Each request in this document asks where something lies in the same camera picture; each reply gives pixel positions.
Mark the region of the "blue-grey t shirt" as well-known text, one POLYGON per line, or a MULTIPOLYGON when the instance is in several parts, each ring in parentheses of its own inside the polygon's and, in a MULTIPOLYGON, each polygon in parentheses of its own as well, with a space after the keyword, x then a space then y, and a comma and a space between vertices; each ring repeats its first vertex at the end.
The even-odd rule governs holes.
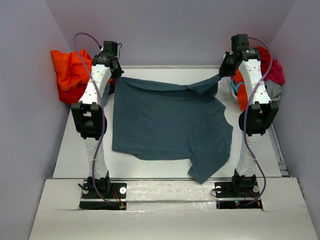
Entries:
POLYGON ((230 158, 233 127, 216 98, 220 76, 189 85, 121 77, 114 92, 112 150, 140 160, 189 159, 202 184, 230 158))

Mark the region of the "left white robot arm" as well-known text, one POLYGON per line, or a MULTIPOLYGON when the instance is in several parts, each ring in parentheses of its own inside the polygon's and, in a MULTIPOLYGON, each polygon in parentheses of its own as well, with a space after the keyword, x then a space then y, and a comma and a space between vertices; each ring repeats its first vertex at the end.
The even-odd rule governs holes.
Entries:
POLYGON ((102 97, 109 80, 124 73, 119 63, 118 46, 114 41, 103 42, 100 52, 92 60, 91 69, 85 67, 89 75, 85 91, 79 101, 71 106, 76 131, 82 137, 87 151, 89 174, 86 191, 100 198, 108 196, 111 191, 103 148, 107 119, 102 97))

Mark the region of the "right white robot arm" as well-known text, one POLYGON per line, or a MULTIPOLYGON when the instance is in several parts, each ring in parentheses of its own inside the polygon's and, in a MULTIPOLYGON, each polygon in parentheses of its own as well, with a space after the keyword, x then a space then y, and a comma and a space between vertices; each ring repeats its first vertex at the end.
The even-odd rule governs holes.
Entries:
POLYGON ((247 94, 247 106, 238 120, 242 144, 231 181, 215 187, 219 198, 241 198, 258 186, 256 171, 262 170, 257 160, 260 143, 279 110, 265 87, 260 52, 250 47, 247 34, 231 37, 231 50, 224 56, 219 75, 233 77, 237 71, 242 75, 247 94))

